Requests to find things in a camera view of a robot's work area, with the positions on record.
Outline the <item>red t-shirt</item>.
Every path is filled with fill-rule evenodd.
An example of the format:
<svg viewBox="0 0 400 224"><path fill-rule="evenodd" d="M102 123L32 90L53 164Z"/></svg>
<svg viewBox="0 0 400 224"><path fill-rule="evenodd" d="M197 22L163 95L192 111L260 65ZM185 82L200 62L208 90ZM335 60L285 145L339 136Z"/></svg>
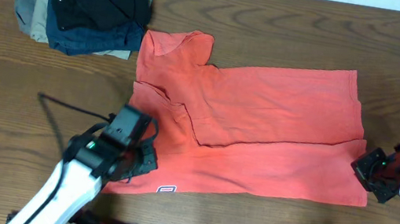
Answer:
<svg viewBox="0 0 400 224"><path fill-rule="evenodd" d="M217 68L214 37L149 31L130 103L159 124L158 167L106 192L250 193L364 207L357 72Z"/></svg>

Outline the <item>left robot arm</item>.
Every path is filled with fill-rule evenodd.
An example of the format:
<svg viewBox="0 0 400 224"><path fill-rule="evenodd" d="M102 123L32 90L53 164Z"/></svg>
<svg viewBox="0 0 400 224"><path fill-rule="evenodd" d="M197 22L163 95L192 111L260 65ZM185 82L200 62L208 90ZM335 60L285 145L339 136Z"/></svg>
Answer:
<svg viewBox="0 0 400 224"><path fill-rule="evenodd" d="M154 171L157 121L130 105L70 139L45 185L6 224L100 224L85 210L109 182Z"/></svg>

